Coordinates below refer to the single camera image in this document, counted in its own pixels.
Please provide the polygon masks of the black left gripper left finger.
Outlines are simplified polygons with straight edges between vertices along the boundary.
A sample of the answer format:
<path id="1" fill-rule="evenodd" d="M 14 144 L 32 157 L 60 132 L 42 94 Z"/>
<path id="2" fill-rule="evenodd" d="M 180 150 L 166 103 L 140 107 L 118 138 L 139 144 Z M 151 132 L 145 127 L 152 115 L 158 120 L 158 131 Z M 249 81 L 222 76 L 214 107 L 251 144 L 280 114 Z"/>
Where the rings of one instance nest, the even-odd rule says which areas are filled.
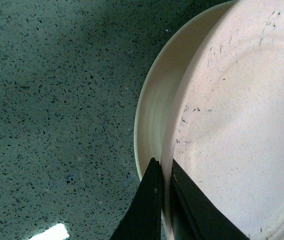
<path id="1" fill-rule="evenodd" d="M 132 203 L 112 234 L 113 240 L 159 240 L 161 238 L 162 169 L 152 158 Z"/>

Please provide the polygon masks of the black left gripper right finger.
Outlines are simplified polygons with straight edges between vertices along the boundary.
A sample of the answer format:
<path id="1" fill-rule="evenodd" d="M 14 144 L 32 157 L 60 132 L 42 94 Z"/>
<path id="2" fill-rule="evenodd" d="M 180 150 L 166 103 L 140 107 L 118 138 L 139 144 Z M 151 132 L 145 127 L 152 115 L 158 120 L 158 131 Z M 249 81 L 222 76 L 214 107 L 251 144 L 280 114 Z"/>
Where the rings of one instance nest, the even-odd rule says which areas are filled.
<path id="1" fill-rule="evenodd" d="M 176 240 L 247 240 L 173 161 L 170 178 L 171 224 Z"/>

